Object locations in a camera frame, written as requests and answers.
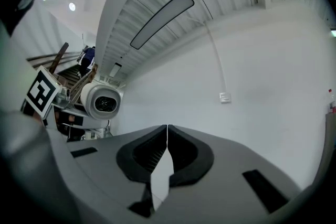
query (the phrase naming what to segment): staircase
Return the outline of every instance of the staircase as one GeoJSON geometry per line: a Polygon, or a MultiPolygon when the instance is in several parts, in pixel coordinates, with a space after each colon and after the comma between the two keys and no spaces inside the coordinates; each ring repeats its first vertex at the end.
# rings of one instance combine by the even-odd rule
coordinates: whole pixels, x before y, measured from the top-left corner
{"type": "Polygon", "coordinates": [[[77,81],[80,80],[79,76],[77,76],[77,72],[79,70],[80,65],[76,65],[70,67],[62,72],[58,73],[58,75],[64,77],[68,81],[68,88],[72,88],[76,84],[77,81]]]}

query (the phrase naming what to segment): black grille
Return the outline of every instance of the black grille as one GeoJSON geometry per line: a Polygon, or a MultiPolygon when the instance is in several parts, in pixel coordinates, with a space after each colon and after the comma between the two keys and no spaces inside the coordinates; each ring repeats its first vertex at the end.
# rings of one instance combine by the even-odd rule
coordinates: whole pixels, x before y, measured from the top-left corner
{"type": "Polygon", "coordinates": [[[82,150],[78,150],[78,151],[71,151],[70,153],[72,154],[74,158],[77,158],[77,157],[91,154],[93,152],[97,152],[97,150],[94,147],[88,147],[88,148],[83,148],[82,150]]]}
{"type": "Polygon", "coordinates": [[[166,150],[167,136],[166,131],[160,133],[141,145],[137,146],[133,151],[134,160],[152,173],[160,161],[164,151],[166,150]]]}
{"type": "Polygon", "coordinates": [[[168,150],[173,159],[174,172],[187,167],[197,158],[197,147],[174,132],[169,132],[168,150]]]}
{"type": "Polygon", "coordinates": [[[117,107],[117,102],[114,98],[101,96],[94,103],[97,110],[102,112],[112,112],[117,107]]]}

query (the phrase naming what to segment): wooden beam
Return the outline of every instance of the wooden beam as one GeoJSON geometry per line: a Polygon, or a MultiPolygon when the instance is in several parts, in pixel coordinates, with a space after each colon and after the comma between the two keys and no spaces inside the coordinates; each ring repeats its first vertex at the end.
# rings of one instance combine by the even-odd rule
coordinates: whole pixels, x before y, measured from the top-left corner
{"type": "Polygon", "coordinates": [[[91,73],[90,73],[90,75],[89,75],[89,82],[92,82],[93,79],[94,79],[94,77],[95,77],[95,75],[97,74],[98,65],[95,63],[95,64],[93,65],[93,67],[92,67],[91,70],[92,70],[92,71],[91,71],[91,73]]]}
{"type": "MultiPolygon", "coordinates": [[[[66,57],[63,57],[61,60],[65,60],[65,59],[69,59],[69,58],[74,58],[73,60],[76,60],[77,58],[78,58],[78,55],[70,55],[70,56],[66,56],[66,57]]],[[[48,61],[45,61],[45,62],[41,62],[41,63],[37,63],[36,65],[33,65],[33,67],[34,68],[36,68],[36,67],[39,67],[39,66],[44,66],[44,65],[46,65],[47,63],[53,63],[55,60],[48,60],[48,61]]]]}
{"type": "MultiPolygon", "coordinates": [[[[64,55],[79,54],[79,53],[80,53],[80,51],[66,52],[66,53],[64,53],[64,55]]],[[[34,60],[48,58],[48,57],[51,57],[51,56],[57,56],[57,54],[45,54],[45,55],[35,56],[35,57],[27,58],[26,61],[31,62],[31,61],[34,61],[34,60]]]]}
{"type": "Polygon", "coordinates": [[[69,44],[67,42],[65,42],[64,45],[59,50],[57,56],[55,57],[53,63],[51,64],[51,67],[49,68],[49,72],[51,74],[53,74],[55,72],[56,67],[58,66],[59,61],[63,57],[63,54],[65,53],[65,51],[67,50],[68,47],[69,47],[69,44]]]}

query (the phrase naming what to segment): black slot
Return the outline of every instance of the black slot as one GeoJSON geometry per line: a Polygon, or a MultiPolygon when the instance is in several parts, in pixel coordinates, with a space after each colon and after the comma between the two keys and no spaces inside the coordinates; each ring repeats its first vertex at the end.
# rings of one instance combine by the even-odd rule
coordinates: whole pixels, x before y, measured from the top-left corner
{"type": "Polygon", "coordinates": [[[288,199],[286,199],[258,170],[244,172],[243,176],[269,213],[273,213],[288,202],[288,199]]]}
{"type": "Polygon", "coordinates": [[[72,156],[74,158],[77,158],[77,157],[88,155],[88,154],[91,154],[91,153],[97,152],[97,151],[98,150],[96,150],[94,147],[88,147],[88,148],[84,148],[84,149],[78,150],[78,151],[71,151],[70,153],[72,154],[72,156]]]}
{"type": "Polygon", "coordinates": [[[141,201],[133,203],[128,209],[146,218],[155,212],[150,184],[146,184],[141,201]]]}

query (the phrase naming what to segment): person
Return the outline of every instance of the person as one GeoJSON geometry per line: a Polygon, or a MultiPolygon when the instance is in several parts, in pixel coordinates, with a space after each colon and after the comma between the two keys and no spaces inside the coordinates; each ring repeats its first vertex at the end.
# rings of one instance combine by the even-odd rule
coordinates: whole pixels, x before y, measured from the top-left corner
{"type": "Polygon", "coordinates": [[[96,47],[87,48],[84,50],[84,56],[82,58],[82,63],[80,64],[79,71],[77,72],[77,76],[82,78],[86,74],[86,69],[91,64],[94,56],[95,56],[96,47]]]}

